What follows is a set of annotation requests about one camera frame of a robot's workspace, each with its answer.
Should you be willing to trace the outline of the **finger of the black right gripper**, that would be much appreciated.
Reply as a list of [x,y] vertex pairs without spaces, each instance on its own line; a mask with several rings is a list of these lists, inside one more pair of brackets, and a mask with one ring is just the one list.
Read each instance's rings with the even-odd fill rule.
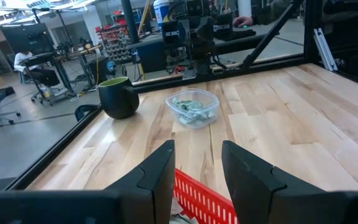
[[186,19],[164,22],[162,24],[162,36],[164,44],[184,44]]
[[233,33],[232,14],[217,15],[214,21],[214,37],[219,40],[227,41]]

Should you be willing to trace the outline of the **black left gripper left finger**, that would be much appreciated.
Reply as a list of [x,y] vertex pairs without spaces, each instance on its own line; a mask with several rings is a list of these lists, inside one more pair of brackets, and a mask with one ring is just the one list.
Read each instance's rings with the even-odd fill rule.
[[0,223],[168,223],[174,182],[168,140],[103,190],[0,192]]

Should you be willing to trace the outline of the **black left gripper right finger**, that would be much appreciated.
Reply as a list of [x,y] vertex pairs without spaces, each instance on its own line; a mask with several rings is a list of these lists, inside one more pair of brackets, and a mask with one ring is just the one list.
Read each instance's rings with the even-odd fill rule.
[[239,223],[358,223],[358,191],[327,192],[228,140],[222,163]]

